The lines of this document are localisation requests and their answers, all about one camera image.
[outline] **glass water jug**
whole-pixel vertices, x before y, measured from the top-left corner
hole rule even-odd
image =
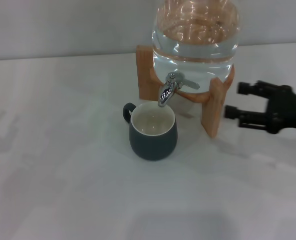
[[[228,77],[238,47],[239,14],[233,0],[165,0],[153,28],[153,63],[160,81],[180,72],[204,93],[210,80]]]

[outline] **white tabletop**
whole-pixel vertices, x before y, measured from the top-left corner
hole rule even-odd
[[[240,81],[292,85],[296,44],[240,47],[226,104],[263,111]],[[296,240],[296,130],[223,119],[179,96],[179,141],[137,157],[122,107],[138,97],[134,54],[0,61],[0,240]]]

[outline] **mug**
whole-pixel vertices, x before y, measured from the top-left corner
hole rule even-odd
[[[176,117],[169,106],[159,107],[156,101],[138,107],[128,103],[123,108],[123,117],[130,125],[131,147],[139,157],[157,161],[173,152],[178,130]]]

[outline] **wooden dispenser stand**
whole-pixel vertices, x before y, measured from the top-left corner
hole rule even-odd
[[[136,49],[139,97],[142,100],[157,101],[159,87],[163,83],[158,79],[153,68],[153,51],[151,46],[138,45]],[[176,94],[194,102],[202,104],[201,124],[207,134],[214,138],[218,133],[221,118],[221,110],[226,93],[234,79],[235,69],[232,66],[230,75],[225,82],[217,78],[211,79],[208,92],[186,93],[176,91]]]

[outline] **metal tap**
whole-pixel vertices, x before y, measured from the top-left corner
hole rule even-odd
[[[186,80],[183,73],[178,71],[170,72],[166,77],[166,83],[160,91],[158,106],[164,107],[167,104],[168,100],[173,96],[175,90],[179,90],[183,86],[187,86],[196,90],[200,88],[199,84],[197,84],[196,82]]]

